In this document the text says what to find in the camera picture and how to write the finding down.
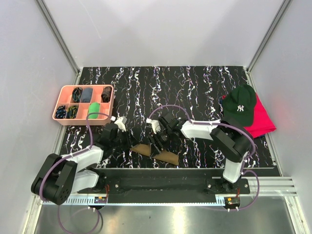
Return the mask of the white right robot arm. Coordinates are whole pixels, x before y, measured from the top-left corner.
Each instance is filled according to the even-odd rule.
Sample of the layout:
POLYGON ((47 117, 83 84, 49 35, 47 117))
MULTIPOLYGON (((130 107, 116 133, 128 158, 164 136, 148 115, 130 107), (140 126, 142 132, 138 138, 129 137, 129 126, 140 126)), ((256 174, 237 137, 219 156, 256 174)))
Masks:
POLYGON ((175 118, 172 114, 160 116, 157 120, 148 118, 152 133, 148 136, 151 157, 168 149, 175 139, 200 138, 211 140, 224 155, 226 162, 221 187, 226 193, 238 189, 242 175, 242 164, 248 151, 253 147, 252 136, 238 123, 222 119, 195 121, 175 118))

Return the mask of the brown fabric napkin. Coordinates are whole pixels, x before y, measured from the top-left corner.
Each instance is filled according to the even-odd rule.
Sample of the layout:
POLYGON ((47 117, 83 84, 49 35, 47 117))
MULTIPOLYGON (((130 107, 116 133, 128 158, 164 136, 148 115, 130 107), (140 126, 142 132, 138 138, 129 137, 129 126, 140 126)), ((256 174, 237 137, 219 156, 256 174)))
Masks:
POLYGON ((161 153, 157 154, 156 156, 152 156, 151 147, 146 144, 138 144, 132 147, 130 150, 133 152, 139 153, 141 155, 149 156, 151 158, 154 158, 154 159, 166 162, 166 163, 171 163, 175 166, 179 165, 179 156, 174 153, 168 152, 166 150, 163 150, 161 153))

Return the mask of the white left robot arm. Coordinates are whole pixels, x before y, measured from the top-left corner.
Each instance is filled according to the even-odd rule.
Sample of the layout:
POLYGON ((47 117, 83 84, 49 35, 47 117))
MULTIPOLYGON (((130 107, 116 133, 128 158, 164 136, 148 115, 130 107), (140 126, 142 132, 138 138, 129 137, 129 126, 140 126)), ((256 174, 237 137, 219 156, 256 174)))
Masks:
POLYGON ((91 166, 101 162, 111 149, 132 148, 138 144, 126 129, 126 122, 125 116, 112 117, 99 135, 93 135, 91 126, 87 125, 90 145, 67 155, 48 155, 31 185, 31 192, 42 201, 56 205, 65 203, 72 193, 84 189, 102 192, 105 181, 91 166))

